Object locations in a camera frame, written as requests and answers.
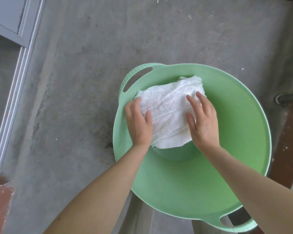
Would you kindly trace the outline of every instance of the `person's left hand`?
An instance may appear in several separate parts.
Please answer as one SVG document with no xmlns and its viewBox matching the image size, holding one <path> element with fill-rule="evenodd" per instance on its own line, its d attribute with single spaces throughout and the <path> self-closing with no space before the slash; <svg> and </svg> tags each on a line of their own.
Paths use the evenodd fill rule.
<svg viewBox="0 0 293 234">
<path fill-rule="evenodd" d="M 144 119 L 139 106 L 140 102 L 141 98 L 139 97 L 125 106 L 126 122 L 133 146 L 144 145 L 149 148 L 153 137 L 151 111 L 146 112 Z"/>
</svg>

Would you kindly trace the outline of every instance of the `basket handle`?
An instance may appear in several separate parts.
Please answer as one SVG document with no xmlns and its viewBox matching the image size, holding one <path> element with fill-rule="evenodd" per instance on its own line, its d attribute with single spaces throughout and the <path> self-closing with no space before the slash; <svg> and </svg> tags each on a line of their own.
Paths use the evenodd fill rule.
<svg viewBox="0 0 293 234">
<path fill-rule="evenodd" d="M 124 94 L 125 92 L 123 92 L 125 85 L 127 84 L 127 82 L 130 80 L 130 78 L 132 78 L 137 72 L 139 72 L 140 70 L 143 70 L 145 68 L 148 67 L 152 67 L 153 69 L 156 66 L 165 66 L 162 63 L 146 63 L 146 64 L 142 64 L 140 66 L 137 66 L 136 68 L 134 68 L 133 70 L 131 70 L 124 78 L 123 82 L 121 83 L 121 88 L 119 89 L 119 94 L 118 94 L 118 101 L 119 98 L 121 96 L 121 94 Z"/>
<path fill-rule="evenodd" d="M 220 218 L 217 215 L 215 216 L 209 216 L 207 218 L 202 219 L 204 222 L 207 222 L 208 224 L 212 225 L 215 228 L 218 228 L 220 230 L 226 231 L 226 232 L 248 232 L 254 228 L 257 227 L 257 223 L 254 221 L 254 219 L 250 219 L 244 224 L 235 226 L 235 227 L 226 227 L 220 222 Z"/>
</svg>

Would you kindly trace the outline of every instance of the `white cloth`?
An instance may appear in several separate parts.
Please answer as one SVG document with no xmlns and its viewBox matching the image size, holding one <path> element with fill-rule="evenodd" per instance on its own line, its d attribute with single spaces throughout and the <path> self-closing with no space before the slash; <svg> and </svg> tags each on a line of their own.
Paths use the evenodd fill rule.
<svg viewBox="0 0 293 234">
<path fill-rule="evenodd" d="M 194 116 L 194 112 L 186 95 L 199 101 L 195 95 L 197 91 L 205 96 L 202 79 L 197 76 L 180 77 L 177 82 L 138 91 L 135 99 L 141 97 L 141 113 L 144 117 L 148 110 L 152 113 L 152 146 L 168 149 L 192 140 L 185 114 L 191 112 Z"/>
</svg>

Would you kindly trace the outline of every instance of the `hand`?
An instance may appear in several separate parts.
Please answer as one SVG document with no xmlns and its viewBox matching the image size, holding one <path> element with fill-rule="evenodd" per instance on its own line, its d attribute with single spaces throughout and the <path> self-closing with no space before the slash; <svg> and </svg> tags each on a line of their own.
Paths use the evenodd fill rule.
<svg viewBox="0 0 293 234">
<path fill-rule="evenodd" d="M 192 141 L 200 151 L 207 153 L 210 149 L 220 147 L 217 115 L 214 106 L 206 97 L 200 92 L 196 92 L 196 96 L 202 105 L 187 95 L 187 100 L 194 110 L 196 123 L 190 112 L 186 113 L 186 117 Z"/>
<path fill-rule="evenodd" d="M 125 106 L 126 122 L 133 146 L 144 145 L 149 148 L 153 137 L 151 111 L 146 112 L 144 119 L 139 106 L 140 102 L 141 98 L 139 97 Z"/>
</svg>

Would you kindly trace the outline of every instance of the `green basket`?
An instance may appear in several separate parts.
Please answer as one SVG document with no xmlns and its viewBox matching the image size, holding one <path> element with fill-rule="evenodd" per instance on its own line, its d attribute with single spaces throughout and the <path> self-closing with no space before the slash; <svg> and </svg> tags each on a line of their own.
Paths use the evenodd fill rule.
<svg viewBox="0 0 293 234">
<path fill-rule="evenodd" d="M 152 71 L 123 92 L 129 79 L 147 67 L 152 67 Z M 202 78 L 206 96 L 217 111 L 221 146 L 246 165 L 266 175 L 271 158 L 271 138 L 262 107 L 250 90 L 236 78 L 222 70 L 200 64 L 148 63 L 128 73 L 121 83 L 113 128 L 115 159 L 119 160 L 132 146 L 124 106 L 133 100 L 139 90 L 175 82 L 180 76 L 193 75 Z M 193 142 L 171 149 L 150 147 L 132 191 L 163 213 L 203 220 L 224 231 L 246 232 L 257 226 L 253 219 L 233 228 L 221 224 L 222 216 L 242 205 Z"/>
</svg>

